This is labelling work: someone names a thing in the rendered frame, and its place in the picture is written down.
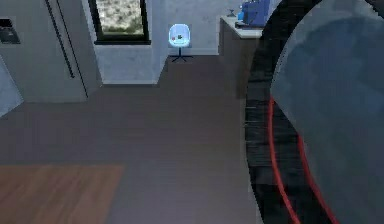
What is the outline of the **brown cabinet with white worktop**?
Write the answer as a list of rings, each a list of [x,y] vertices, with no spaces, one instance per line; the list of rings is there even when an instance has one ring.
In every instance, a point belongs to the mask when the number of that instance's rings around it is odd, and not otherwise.
[[[262,34],[261,29],[239,29],[236,17],[220,17],[219,59],[229,86],[238,99],[244,99],[253,56]]]

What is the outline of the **pale blue shell chair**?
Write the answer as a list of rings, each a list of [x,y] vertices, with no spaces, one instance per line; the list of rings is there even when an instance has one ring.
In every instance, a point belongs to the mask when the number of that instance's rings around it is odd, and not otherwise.
[[[178,49],[178,54],[173,55],[173,62],[182,59],[186,62],[190,55],[183,55],[182,49],[189,47],[191,42],[191,33],[189,26],[182,24],[173,24],[168,31],[168,43]]]

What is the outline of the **black framed window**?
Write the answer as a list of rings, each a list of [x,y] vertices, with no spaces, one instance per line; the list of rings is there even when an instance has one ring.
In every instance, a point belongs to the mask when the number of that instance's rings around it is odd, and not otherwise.
[[[150,45],[146,0],[87,0],[96,45]]]

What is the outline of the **blue coffee machine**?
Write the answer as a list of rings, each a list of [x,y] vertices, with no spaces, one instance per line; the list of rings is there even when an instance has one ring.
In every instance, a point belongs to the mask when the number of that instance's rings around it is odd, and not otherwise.
[[[243,18],[235,23],[236,28],[263,28],[268,21],[270,0],[248,0],[240,5]]]

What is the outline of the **grey fridge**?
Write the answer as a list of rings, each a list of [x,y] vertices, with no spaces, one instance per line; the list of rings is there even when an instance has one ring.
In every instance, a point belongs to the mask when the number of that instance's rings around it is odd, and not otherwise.
[[[88,96],[102,85],[81,0],[59,0]],[[72,65],[55,0],[49,0]],[[44,0],[0,0],[0,57],[27,102],[72,103],[85,97],[80,78],[70,77]]]

